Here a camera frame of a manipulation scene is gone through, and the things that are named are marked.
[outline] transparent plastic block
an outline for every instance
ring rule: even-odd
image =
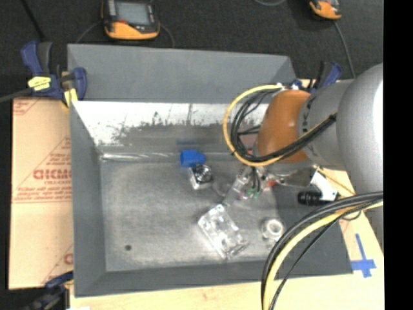
[[[200,217],[198,225],[224,259],[234,257],[248,245],[239,232],[238,226],[221,204]]]

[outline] blue clamp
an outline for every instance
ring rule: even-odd
[[[204,164],[206,158],[202,152],[196,149],[184,149],[181,151],[181,166],[194,168],[198,164]]]
[[[87,89],[86,70],[81,67],[73,69],[73,71],[62,78],[51,74],[49,71],[49,57],[51,42],[39,43],[38,41],[31,41],[27,43],[21,50],[21,57],[23,63],[30,69],[32,77],[46,77],[50,81],[43,83],[40,87],[30,87],[33,96],[48,96],[66,102],[65,89],[61,87],[64,81],[74,81],[74,88],[76,90],[77,98],[83,99]]]

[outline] black floor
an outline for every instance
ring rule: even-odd
[[[76,42],[99,21],[101,0],[26,1],[46,39],[54,42],[52,70],[56,65],[64,70],[66,44]],[[343,17],[337,24],[354,74],[359,75],[383,62],[384,0],[339,2]],[[343,68],[342,78],[353,77],[337,28],[331,21],[315,20],[305,0],[286,0],[275,7],[253,0],[154,0],[153,5],[176,48],[284,54],[290,56],[299,78],[314,77],[321,61],[335,61]],[[39,36],[20,0],[0,0],[0,26],[0,96],[4,96],[25,88],[26,69],[19,50]],[[81,42],[109,40],[97,25]],[[155,41],[144,45],[171,47],[172,40],[163,28]],[[5,291],[10,224],[10,107],[10,102],[0,103],[0,307],[9,305],[9,309],[15,309],[33,294]]]

